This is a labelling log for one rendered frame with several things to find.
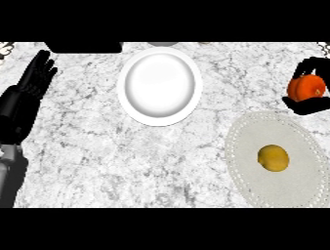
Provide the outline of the orange squash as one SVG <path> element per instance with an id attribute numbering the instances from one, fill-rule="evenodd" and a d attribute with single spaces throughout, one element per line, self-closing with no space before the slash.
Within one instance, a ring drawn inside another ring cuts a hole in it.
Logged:
<path id="1" fill-rule="evenodd" d="M 318 75 L 302 75 L 290 81 L 287 94 L 293 101 L 302 102 L 311 98 L 321 98 L 324 93 L 326 82 Z"/>

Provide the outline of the pale grey oval placemat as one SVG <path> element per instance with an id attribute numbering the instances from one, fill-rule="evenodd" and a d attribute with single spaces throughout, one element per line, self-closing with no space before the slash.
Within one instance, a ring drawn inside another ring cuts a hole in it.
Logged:
<path id="1" fill-rule="evenodd" d="M 225 158 L 233 182 L 255 207 L 326 207 L 330 203 L 330 166 L 308 131 L 283 114 L 256 111 L 231 124 Z M 280 146 L 290 157 L 284 171 L 258 162 L 264 146 Z"/>

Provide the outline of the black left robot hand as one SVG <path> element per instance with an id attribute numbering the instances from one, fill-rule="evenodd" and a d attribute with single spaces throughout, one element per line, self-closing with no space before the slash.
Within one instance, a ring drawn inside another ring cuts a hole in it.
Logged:
<path id="1" fill-rule="evenodd" d="M 0 97 L 0 145 L 19 145 L 29 136 L 56 72 L 50 52 L 40 50 L 19 83 L 6 89 Z"/>

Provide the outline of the black appliance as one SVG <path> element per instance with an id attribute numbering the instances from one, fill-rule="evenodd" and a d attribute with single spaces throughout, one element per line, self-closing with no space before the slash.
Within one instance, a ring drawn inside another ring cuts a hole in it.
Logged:
<path id="1" fill-rule="evenodd" d="M 121 42 L 47 42 L 56 54 L 116 54 L 122 52 Z"/>

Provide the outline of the yellow lemon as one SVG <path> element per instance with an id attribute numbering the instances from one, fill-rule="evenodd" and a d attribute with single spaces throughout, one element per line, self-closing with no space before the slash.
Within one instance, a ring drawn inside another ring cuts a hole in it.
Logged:
<path id="1" fill-rule="evenodd" d="M 267 145 L 258 151 L 258 163 L 271 172 L 281 172 L 290 165 L 286 150 L 277 145 Z"/>

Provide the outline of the white oval plate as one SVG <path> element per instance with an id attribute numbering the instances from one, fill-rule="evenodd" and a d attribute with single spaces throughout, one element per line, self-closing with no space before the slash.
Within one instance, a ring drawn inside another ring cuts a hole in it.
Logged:
<path id="1" fill-rule="evenodd" d="M 116 95 L 121 106 L 140 123 L 164 127 L 193 112 L 203 80 L 192 58 L 169 47 L 140 52 L 121 69 Z"/>

